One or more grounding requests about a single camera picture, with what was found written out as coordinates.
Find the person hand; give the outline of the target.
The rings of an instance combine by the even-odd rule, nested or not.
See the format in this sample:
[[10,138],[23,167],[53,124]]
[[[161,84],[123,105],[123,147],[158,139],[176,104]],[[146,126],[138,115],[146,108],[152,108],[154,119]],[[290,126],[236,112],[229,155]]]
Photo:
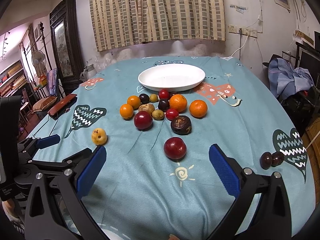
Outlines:
[[10,221],[19,221],[19,216],[15,212],[15,203],[12,199],[2,202],[2,207]]

